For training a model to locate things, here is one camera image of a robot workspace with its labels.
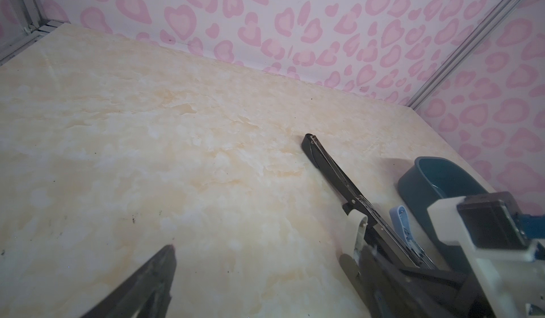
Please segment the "light blue mini stapler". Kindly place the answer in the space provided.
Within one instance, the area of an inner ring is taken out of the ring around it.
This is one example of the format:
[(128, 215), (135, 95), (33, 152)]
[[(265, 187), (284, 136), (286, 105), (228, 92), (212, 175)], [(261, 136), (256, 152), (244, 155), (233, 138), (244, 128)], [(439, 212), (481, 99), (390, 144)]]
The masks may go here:
[(437, 269), (431, 258), (414, 239), (406, 208), (403, 205), (394, 207), (390, 209), (389, 214), (396, 234), (403, 240), (407, 248), (416, 255), (420, 265), (428, 269)]

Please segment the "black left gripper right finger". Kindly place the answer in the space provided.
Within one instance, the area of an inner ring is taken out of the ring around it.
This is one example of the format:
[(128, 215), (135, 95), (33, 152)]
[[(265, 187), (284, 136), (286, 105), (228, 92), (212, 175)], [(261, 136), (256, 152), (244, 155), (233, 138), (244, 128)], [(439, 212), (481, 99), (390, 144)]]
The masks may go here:
[(363, 302), (372, 317), (453, 316), (374, 248), (360, 252), (359, 275)]

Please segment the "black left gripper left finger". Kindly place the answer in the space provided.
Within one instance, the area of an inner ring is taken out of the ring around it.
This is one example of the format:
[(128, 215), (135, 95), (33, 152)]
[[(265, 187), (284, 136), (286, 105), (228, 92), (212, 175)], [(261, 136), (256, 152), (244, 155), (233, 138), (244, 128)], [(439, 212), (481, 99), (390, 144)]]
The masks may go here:
[(175, 247), (164, 246), (84, 317), (165, 317), (172, 299)]

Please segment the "black long stapler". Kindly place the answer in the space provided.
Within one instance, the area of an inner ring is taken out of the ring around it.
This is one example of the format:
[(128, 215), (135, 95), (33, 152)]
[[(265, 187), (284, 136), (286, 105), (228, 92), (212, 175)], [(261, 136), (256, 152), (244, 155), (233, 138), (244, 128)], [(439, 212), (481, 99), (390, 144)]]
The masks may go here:
[(350, 178), (342, 171), (313, 134), (306, 134), (301, 147), (308, 159), (346, 202), (342, 205), (346, 214), (357, 211), (368, 218), (364, 241), (396, 266), (435, 269), (436, 265), (424, 252), (416, 252), (395, 233), (380, 216), (371, 202), (364, 197)]

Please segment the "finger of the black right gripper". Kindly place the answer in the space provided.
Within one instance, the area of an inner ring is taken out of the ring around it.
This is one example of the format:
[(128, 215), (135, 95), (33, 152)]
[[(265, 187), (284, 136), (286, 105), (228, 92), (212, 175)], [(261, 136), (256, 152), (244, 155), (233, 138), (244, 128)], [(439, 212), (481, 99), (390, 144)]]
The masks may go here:
[(473, 302), (473, 285), (464, 273), (410, 267), (402, 267), (399, 271), (416, 281), (427, 295), (442, 305), (470, 305)]

